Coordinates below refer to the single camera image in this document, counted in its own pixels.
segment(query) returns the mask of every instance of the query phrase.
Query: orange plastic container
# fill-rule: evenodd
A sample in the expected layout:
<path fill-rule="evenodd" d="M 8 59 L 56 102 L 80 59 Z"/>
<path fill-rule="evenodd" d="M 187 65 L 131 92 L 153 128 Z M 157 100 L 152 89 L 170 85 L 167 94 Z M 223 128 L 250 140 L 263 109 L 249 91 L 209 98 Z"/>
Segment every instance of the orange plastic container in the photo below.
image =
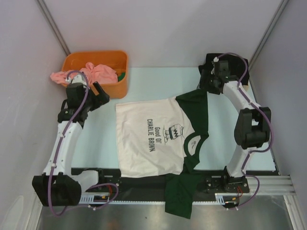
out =
<path fill-rule="evenodd" d="M 72 53 L 66 57 L 62 71 L 80 70 L 85 67 L 87 62 L 92 62 L 95 66 L 99 64 L 107 65 L 116 70 L 118 76 L 125 72 L 125 77 L 121 81 L 102 84 L 101 87 L 111 98 L 123 98 L 126 96 L 128 92 L 128 55 L 124 51 L 109 50 Z"/>

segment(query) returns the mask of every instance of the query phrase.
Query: wall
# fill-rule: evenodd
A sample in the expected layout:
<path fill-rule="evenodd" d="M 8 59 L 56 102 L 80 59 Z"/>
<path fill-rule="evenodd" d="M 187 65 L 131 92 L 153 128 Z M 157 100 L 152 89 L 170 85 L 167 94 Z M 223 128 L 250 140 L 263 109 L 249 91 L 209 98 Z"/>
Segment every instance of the wall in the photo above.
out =
<path fill-rule="evenodd" d="M 33 175 L 55 141 L 65 91 L 49 75 L 65 56 L 34 0 L 1 1 L 0 12 L 0 229 L 13 230 L 19 214 L 18 229 L 27 221 Z"/>
<path fill-rule="evenodd" d="M 132 67 L 251 58 L 281 0 L 46 0 L 71 52 L 123 49 Z"/>
<path fill-rule="evenodd" d="M 290 1 L 260 53 L 251 80 L 260 104 L 272 110 L 274 155 L 290 174 L 307 214 L 307 1 Z"/>

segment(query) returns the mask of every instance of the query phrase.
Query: pink fabric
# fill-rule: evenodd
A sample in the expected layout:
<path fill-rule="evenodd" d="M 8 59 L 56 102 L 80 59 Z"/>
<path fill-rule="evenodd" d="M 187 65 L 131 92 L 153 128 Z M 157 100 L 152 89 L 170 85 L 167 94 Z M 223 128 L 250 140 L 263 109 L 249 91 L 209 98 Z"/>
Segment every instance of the pink fabric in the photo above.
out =
<path fill-rule="evenodd" d="M 70 71 L 71 70 L 52 73 L 50 78 L 57 84 L 67 84 L 65 79 Z M 111 84 L 118 81 L 116 71 L 106 65 L 99 64 L 94 66 L 93 63 L 88 62 L 86 63 L 85 68 L 82 68 L 80 71 L 87 76 L 89 84 L 93 84 L 95 81 L 99 84 Z M 76 75 L 77 73 L 73 73 L 70 77 L 73 78 Z"/>

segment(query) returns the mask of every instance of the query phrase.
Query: t-shirt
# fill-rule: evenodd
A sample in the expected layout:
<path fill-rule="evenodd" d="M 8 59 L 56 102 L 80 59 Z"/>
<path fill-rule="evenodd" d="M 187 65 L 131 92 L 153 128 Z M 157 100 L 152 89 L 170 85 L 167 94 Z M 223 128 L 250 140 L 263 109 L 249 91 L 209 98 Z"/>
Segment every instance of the t-shirt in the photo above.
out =
<path fill-rule="evenodd" d="M 122 177 L 179 175 L 193 170 L 208 135 L 207 92 L 194 90 L 162 100 L 116 105 Z"/>

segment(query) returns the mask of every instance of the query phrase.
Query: gray floor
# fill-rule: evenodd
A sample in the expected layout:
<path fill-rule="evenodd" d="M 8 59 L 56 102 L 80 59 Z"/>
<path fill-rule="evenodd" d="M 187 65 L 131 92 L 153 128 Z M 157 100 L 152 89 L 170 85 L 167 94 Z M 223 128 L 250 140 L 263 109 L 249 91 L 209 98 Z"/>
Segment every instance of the gray floor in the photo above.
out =
<path fill-rule="evenodd" d="M 56 218 L 44 207 L 36 230 L 292 230 L 283 196 L 258 196 L 239 211 L 194 205 L 191 219 L 164 212 L 164 205 L 76 208 Z"/>

